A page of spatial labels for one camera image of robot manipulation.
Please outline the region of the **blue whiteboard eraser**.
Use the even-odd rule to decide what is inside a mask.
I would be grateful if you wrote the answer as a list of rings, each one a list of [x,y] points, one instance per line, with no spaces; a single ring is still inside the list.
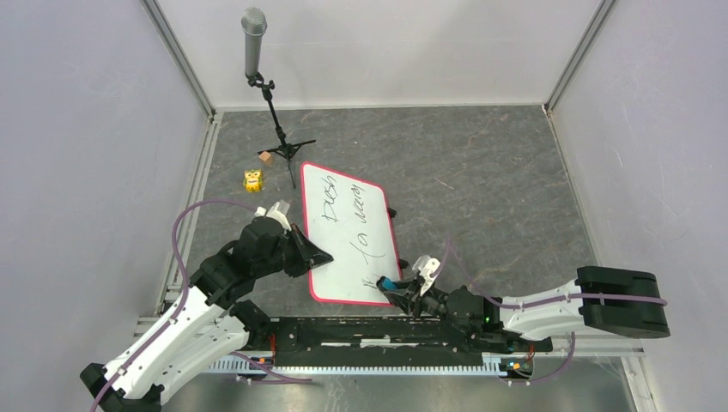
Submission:
[[[397,288],[396,284],[391,279],[385,276],[382,276],[379,279],[379,286],[384,290],[393,290]]]

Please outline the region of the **pink framed whiteboard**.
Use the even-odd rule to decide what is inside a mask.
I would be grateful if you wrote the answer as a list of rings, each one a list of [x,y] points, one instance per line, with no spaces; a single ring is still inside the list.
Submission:
[[[403,278],[392,218],[380,185],[305,162],[300,187],[306,236],[333,261],[309,272],[317,302],[388,306],[376,281]]]

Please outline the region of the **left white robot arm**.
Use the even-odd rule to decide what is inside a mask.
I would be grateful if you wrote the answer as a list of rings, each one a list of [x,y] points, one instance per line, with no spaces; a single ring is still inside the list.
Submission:
[[[293,278],[333,262],[284,218],[259,216],[237,240],[206,258],[168,310],[135,343],[106,364],[91,363],[81,380],[91,410],[159,411],[182,386],[221,357],[260,349],[270,318],[246,300],[257,280]]]

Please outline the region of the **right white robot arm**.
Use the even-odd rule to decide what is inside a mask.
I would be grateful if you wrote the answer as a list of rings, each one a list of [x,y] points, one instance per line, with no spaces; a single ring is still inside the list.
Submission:
[[[670,336],[667,302],[656,276],[644,271],[584,266],[560,287],[520,297],[483,296],[467,287],[444,292],[422,275],[381,277],[376,288],[411,317],[436,317],[468,336],[495,335],[507,350],[586,329],[633,339]]]

